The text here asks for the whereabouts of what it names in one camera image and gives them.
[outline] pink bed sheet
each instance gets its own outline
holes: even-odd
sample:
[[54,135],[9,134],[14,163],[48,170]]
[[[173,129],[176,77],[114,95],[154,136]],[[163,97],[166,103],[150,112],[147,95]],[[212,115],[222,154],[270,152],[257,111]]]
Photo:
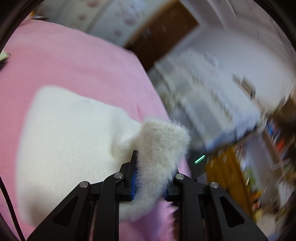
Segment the pink bed sheet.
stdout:
[[[0,71],[0,175],[27,238],[34,227],[21,221],[15,193],[15,159],[26,111],[37,89],[57,85],[77,94],[123,108],[130,117],[168,119],[137,57],[81,31],[31,20],[16,29],[5,50],[9,63]],[[179,170],[189,174],[183,161]],[[140,220],[120,224],[121,241],[174,240],[173,208],[158,202]],[[0,212],[16,233],[5,200]]]

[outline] colorful items on shelf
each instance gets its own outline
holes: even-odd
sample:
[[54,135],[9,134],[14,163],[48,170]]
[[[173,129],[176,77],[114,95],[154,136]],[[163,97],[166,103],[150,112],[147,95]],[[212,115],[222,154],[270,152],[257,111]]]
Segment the colorful items on shelf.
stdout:
[[296,180],[296,145],[295,134],[287,125],[280,125],[277,121],[270,119],[266,130],[272,140],[275,152],[280,160],[280,167],[288,183]]
[[250,200],[252,203],[252,211],[255,214],[258,210],[261,209],[261,202],[260,197],[262,194],[262,190],[258,190],[256,186],[256,179],[253,175],[253,171],[251,166],[245,161],[246,153],[245,153],[245,146],[236,146],[235,147],[237,161],[240,164],[241,171],[244,175],[246,187],[250,194]]

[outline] wall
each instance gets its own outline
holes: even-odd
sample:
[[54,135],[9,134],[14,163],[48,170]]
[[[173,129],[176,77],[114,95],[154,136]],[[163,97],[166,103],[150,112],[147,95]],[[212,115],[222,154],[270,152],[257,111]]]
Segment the wall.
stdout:
[[262,43],[238,32],[213,26],[196,29],[173,52],[193,47],[218,60],[223,71],[245,76],[267,110],[274,109],[295,79],[293,68]]
[[244,33],[276,52],[285,62],[296,64],[296,53],[275,21],[253,0],[181,0],[199,20]]
[[45,0],[36,14],[124,46],[170,0]]

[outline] bed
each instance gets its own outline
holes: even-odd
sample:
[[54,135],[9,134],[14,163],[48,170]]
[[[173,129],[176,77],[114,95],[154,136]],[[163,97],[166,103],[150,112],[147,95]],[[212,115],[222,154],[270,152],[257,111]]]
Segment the bed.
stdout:
[[172,119],[192,131],[193,150],[212,151],[261,125],[261,110],[234,82],[193,48],[171,53],[148,73]]
[[[0,71],[0,175],[27,238],[34,227],[19,218],[15,160],[26,112],[39,88],[56,85],[68,89],[120,107],[139,122],[147,116],[165,120],[168,116],[137,57],[100,38],[30,20],[16,29],[4,49],[11,57]],[[179,171],[189,175],[185,161]],[[159,201],[140,220],[122,222],[120,240],[174,240],[173,211],[169,203]],[[16,233],[2,195],[0,212]]]

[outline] black cable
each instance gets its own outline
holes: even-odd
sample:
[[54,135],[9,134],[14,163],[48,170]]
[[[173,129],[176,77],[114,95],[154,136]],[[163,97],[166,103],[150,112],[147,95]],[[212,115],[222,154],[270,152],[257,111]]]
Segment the black cable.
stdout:
[[6,241],[20,241],[15,234],[11,231],[7,223],[5,222],[4,218],[0,213],[0,237],[1,240]]
[[19,238],[20,238],[21,241],[26,241],[26,239],[25,239],[25,237],[24,237],[24,235],[22,233],[22,230],[20,229],[20,225],[18,223],[17,216],[15,215],[15,211],[13,209],[11,200],[9,198],[6,187],[4,186],[4,183],[3,183],[2,179],[1,179],[1,176],[0,176],[0,189],[1,189],[2,193],[3,193],[4,198],[5,198],[7,207],[9,209],[12,221],[13,221],[13,223],[15,225],[15,229],[16,229],[18,235],[19,235]]

